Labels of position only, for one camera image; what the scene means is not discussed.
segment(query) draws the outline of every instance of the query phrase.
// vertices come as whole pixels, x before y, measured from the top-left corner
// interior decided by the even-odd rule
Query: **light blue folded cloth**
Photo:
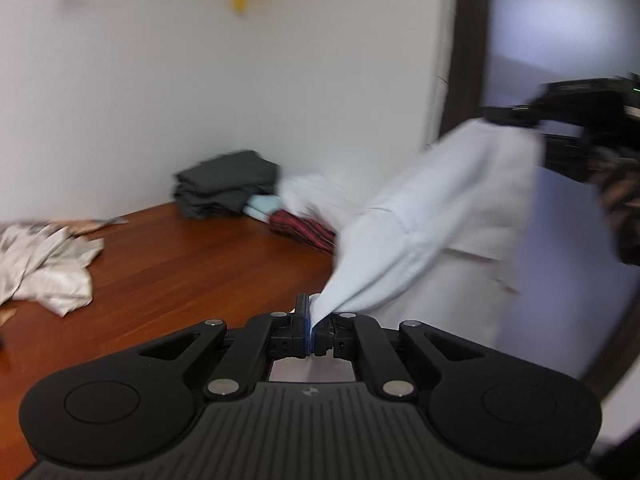
[[[282,209],[282,200],[277,195],[253,195],[242,210],[245,215],[267,223],[274,211]]]

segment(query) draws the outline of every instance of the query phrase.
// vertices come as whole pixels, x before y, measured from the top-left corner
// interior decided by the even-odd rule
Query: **red striped cloth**
[[[269,216],[269,229],[279,235],[288,236],[323,253],[334,254],[335,233],[315,220],[298,218],[279,209]]]

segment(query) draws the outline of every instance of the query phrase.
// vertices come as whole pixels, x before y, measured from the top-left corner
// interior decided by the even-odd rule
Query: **triangular cutout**
[[[471,348],[462,346],[449,339],[445,339],[434,333],[427,333],[427,339],[434,345],[449,361],[468,361],[469,359],[478,359],[484,357],[480,352],[476,352]]]
[[[147,348],[140,352],[140,355],[144,357],[153,357],[154,359],[162,359],[163,361],[173,361],[177,359],[182,352],[184,352],[191,344],[196,341],[200,334],[197,332],[191,332],[184,334],[171,341],[165,341],[159,345]]]

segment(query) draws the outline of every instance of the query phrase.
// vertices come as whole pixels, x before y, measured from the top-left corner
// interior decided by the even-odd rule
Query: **folded clothes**
[[[174,197],[188,218],[240,214],[252,195],[273,194],[278,169],[249,150],[217,156],[177,173]]]
[[[282,208],[282,200],[277,195],[253,195],[242,212],[260,222],[269,223],[269,215]]]
[[[325,254],[334,254],[335,233],[315,220],[298,218],[280,209],[269,216],[269,229]]]

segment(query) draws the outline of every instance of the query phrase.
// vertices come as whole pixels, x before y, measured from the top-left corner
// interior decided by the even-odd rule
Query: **dark gray cloth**
[[[177,173],[174,197],[189,218],[240,214],[251,195],[274,193],[278,170],[252,151],[217,156]]]

